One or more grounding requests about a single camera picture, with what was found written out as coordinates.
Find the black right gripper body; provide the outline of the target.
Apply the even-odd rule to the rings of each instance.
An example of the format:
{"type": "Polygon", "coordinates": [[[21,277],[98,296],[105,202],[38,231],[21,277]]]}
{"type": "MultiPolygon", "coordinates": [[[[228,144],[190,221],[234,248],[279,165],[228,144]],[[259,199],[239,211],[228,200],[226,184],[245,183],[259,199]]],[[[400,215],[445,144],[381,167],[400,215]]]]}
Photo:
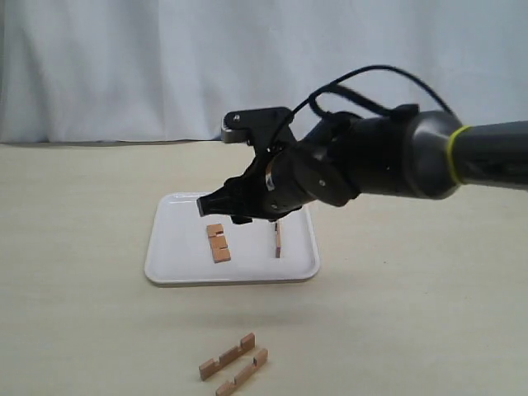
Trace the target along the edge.
{"type": "Polygon", "coordinates": [[[314,153],[312,144],[297,143],[267,159],[240,177],[224,183],[239,194],[239,216],[271,222],[286,217],[316,200],[300,180],[314,153]]]}

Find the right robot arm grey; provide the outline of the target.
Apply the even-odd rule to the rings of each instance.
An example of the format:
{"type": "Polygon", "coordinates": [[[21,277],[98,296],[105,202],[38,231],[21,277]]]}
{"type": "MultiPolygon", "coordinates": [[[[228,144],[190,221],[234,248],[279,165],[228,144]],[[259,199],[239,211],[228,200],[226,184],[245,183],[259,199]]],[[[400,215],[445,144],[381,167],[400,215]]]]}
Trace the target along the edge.
{"type": "Polygon", "coordinates": [[[369,119],[339,112],[303,139],[290,121],[285,107],[224,117],[223,141],[247,143],[255,157],[197,201],[201,215],[272,222],[313,201],[342,207],[362,194],[441,200],[463,185],[527,187],[524,121],[467,126],[444,111],[404,105],[369,119]]]}

